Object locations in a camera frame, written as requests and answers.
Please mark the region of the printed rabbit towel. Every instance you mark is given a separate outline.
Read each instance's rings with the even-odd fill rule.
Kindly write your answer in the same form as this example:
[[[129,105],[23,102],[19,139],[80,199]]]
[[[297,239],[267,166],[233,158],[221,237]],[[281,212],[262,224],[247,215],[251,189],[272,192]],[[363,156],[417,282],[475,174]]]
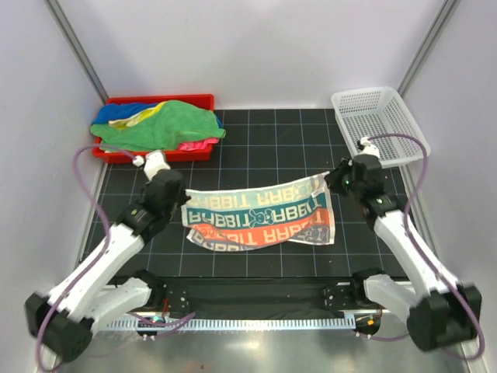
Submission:
[[[182,206],[187,239],[213,252],[247,252],[295,242],[335,243],[328,173],[244,190],[188,190]]]

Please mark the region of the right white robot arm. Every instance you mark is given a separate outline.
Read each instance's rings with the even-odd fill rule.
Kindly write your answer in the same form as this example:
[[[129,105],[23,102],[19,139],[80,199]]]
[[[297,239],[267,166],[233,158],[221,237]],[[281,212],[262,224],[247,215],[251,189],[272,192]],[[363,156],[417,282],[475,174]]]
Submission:
[[[433,254],[403,211],[384,190],[382,166],[374,155],[342,159],[325,182],[350,197],[368,226],[394,254],[412,289],[397,284],[378,268],[352,275],[349,296],[360,308],[380,305],[401,320],[414,344],[428,352],[469,340],[485,345],[479,324],[482,296],[463,285]]]

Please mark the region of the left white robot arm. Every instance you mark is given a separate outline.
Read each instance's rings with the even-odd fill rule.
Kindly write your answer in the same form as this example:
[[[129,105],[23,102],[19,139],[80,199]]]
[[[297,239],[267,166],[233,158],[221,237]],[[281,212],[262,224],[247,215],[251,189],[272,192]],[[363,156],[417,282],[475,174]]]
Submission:
[[[99,329],[134,309],[161,308],[165,285],[147,270],[101,295],[119,269],[163,231],[188,201],[182,173],[158,171],[109,227],[105,238],[75,271],[47,295],[32,293],[24,303],[28,330],[62,362],[77,359]]]

